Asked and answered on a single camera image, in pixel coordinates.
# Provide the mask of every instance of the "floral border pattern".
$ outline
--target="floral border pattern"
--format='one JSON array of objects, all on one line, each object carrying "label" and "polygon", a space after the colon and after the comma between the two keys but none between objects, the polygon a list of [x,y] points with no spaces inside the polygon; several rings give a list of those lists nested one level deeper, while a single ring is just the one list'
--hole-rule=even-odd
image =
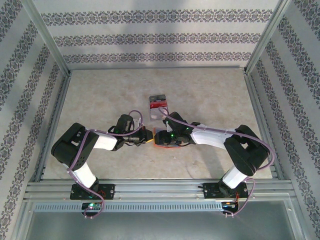
[{"label": "floral border pattern", "polygon": [[110,54],[64,55],[67,64],[132,63],[132,62],[192,62],[247,61],[251,52],[138,52]]},{"label": "floral border pattern", "polygon": [[23,33],[23,36],[19,40],[16,49],[14,49],[12,58],[10,58],[9,63],[6,65],[6,69],[3,70],[0,77],[0,111],[2,110],[1,106],[5,104],[6,98],[11,90],[10,88],[16,81],[16,77],[20,72],[22,64],[25,62],[27,54],[34,43],[37,34],[38,30],[36,26],[32,21],[30,21]]},{"label": "floral border pattern", "polygon": [[305,141],[305,145],[308,147],[308,152],[311,155],[314,166],[318,169],[320,175],[320,143],[316,137],[315,130],[309,123],[309,118],[302,105],[298,94],[296,93],[295,86],[291,82],[290,76],[287,73],[285,65],[276,49],[274,42],[270,40],[265,47],[266,52],[272,62],[273,69],[275,70],[281,86],[283,87],[284,94],[288,100],[291,110],[297,122],[297,126],[300,129],[302,138]]},{"label": "floral border pattern", "polygon": [[8,129],[6,130],[6,135],[4,135],[3,142],[0,144],[0,180],[2,179],[2,175],[6,170],[6,165],[10,159],[11,152],[13,151],[13,146],[16,144],[16,139],[18,138],[20,128],[25,120],[25,116],[29,109],[33,95],[35,94],[37,84],[45,68],[49,55],[50,51],[44,44],[22,92],[18,106],[13,113],[14,117],[11,119],[12,122],[9,123]]},{"label": "floral border pattern", "polygon": [[11,24],[14,22],[22,8],[22,3],[19,0],[7,0],[1,7],[0,43],[5,38],[6,33],[11,28]]},{"label": "floral border pattern", "polygon": [[297,153],[295,143],[293,142],[291,134],[288,130],[287,122],[279,106],[279,102],[277,100],[276,94],[273,90],[271,81],[267,74],[266,68],[262,63],[261,58],[258,60],[255,67],[259,73],[260,81],[262,82],[265,94],[268,98],[271,110],[273,112],[274,120],[278,126],[279,134],[281,135],[284,149],[287,152],[288,160],[291,163],[293,174],[296,177],[299,190],[301,192],[301,195],[303,196],[304,204],[306,205],[306,210],[309,212],[310,220],[313,222],[312,226],[315,228],[315,234],[318,238],[320,238],[319,206],[317,206],[317,200],[313,196],[314,193],[311,190],[311,185],[307,181],[308,177],[306,176],[306,171],[302,167],[302,163]]},{"label": "floral border pattern", "polygon": [[304,80],[307,86],[310,88],[310,92],[312,93],[313,98],[316,100],[316,104],[319,105],[320,76],[315,68],[315,64],[311,61],[307,51],[303,47],[302,42],[298,38],[286,16],[281,19],[277,29],[280,31],[282,38],[285,40],[286,45],[289,48],[296,65],[299,67],[302,76],[304,76]]},{"label": "floral border pattern", "polygon": [[133,44],[256,44],[260,33],[155,33],[55,36],[58,47]]},{"label": "floral border pattern", "polygon": [[13,212],[17,206],[17,201],[22,191],[23,182],[25,180],[27,169],[33,155],[34,146],[36,145],[59,72],[60,68],[58,64],[55,63],[34,116],[29,136],[27,137],[27,142],[25,143],[25,148],[23,149],[23,154],[21,155],[16,173],[13,177],[14,180],[12,181],[12,186],[10,187],[7,201],[4,204],[4,210],[1,212],[0,239],[6,239],[6,232],[8,231],[8,226],[12,221],[12,216],[14,215]]},{"label": "floral border pattern", "polygon": [[271,9],[177,9],[177,10],[125,10],[42,13],[45,24],[50,26],[87,24],[140,24],[140,23],[209,23],[250,22],[266,23]]},{"label": "floral border pattern", "polygon": [[315,0],[294,0],[294,4],[304,16],[305,21],[320,41],[320,7]]}]

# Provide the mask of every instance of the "black bracket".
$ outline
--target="black bracket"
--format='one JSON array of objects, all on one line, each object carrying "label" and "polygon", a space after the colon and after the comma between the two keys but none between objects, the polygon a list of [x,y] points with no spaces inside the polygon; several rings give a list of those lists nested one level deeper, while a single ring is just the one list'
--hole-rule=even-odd
[{"label": "black bracket", "polygon": [[232,189],[229,196],[225,196],[220,191],[218,182],[205,182],[199,188],[203,189],[204,199],[236,198],[236,193],[238,193],[239,198],[248,197],[248,188],[245,182],[241,182],[235,189]]},{"label": "black bracket", "polygon": [[[97,193],[100,194],[105,200],[113,200],[115,195],[114,184],[99,184]],[[78,184],[73,184],[70,193],[71,200],[100,200],[96,195],[91,196]]]}]

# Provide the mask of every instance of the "marble floor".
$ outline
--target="marble floor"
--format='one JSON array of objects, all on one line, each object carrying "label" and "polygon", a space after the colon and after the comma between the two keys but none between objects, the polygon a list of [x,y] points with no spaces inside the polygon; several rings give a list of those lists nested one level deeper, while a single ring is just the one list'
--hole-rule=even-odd
[{"label": "marble floor", "polygon": [[[55,139],[75,122],[108,130],[121,114],[142,112],[148,129],[164,127],[149,119],[149,96],[165,94],[169,111],[187,122],[234,129],[259,130],[240,68],[161,68],[75,70],[72,72]],[[87,163],[99,179],[220,179],[233,165],[227,151],[208,145],[164,149],[147,143],[118,151],[94,149]],[[271,178],[269,169],[255,178]],[[44,179],[67,179],[65,167],[53,156]]]}]

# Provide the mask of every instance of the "small box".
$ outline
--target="small box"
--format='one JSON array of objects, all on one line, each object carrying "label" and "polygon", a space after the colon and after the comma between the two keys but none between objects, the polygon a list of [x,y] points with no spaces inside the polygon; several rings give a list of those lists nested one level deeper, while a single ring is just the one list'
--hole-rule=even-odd
[{"label": "small box", "polygon": [[166,118],[160,111],[159,108],[164,107],[168,109],[167,99],[166,95],[155,95],[149,97],[149,114],[150,114],[150,120],[151,121],[157,121],[157,120],[163,120]]}]

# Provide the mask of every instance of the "patterned wallpaper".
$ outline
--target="patterned wallpaper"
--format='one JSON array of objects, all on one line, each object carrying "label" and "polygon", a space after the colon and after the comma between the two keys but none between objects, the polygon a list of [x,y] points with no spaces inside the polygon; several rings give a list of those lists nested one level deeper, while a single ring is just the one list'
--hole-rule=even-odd
[{"label": "patterned wallpaper", "polygon": [[251,73],[311,239],[320,239],[320,8],[291,2]]},{"label": "patterned wallpaper", "polygon": [[0,1],[0,240],[10,239],[65,79],[18,0]]},{"label": "patterned wallpaper", "polygon": [[245,67],[278,0],[35,0],[68,67]]}]

